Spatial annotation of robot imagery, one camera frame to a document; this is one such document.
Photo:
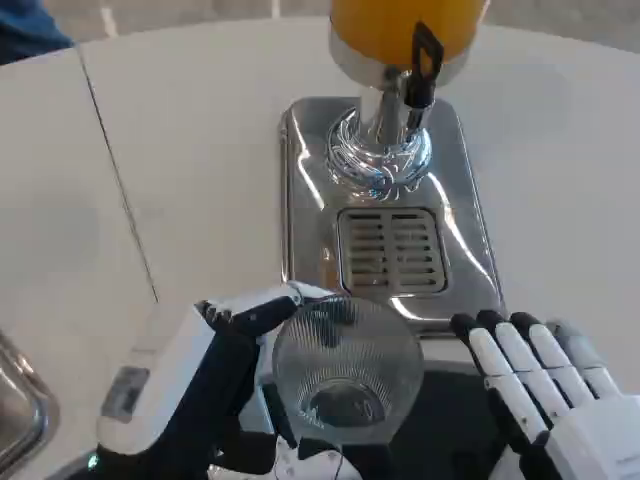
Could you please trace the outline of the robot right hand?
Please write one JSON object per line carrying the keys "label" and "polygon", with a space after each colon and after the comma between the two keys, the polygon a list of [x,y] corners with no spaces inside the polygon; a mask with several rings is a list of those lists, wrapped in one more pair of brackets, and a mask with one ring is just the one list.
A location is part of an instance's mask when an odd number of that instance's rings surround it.
{"label": "robot right hand", "polygon": [[506,441],[490,478],[638,478],[639,397],[620,390],[587,337],[526,312],[456,314],[450,328]]}

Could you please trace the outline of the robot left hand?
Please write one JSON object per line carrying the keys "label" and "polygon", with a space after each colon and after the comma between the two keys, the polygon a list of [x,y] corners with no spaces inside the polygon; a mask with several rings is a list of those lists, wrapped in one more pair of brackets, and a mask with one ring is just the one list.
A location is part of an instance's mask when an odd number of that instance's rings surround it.
{"label": "robot left hand", "polygon": [[279,433],[264,390],[281,325],[329,291],[297,281],[164,307],[102,403],[91,479],[355,479],[335,448]]}

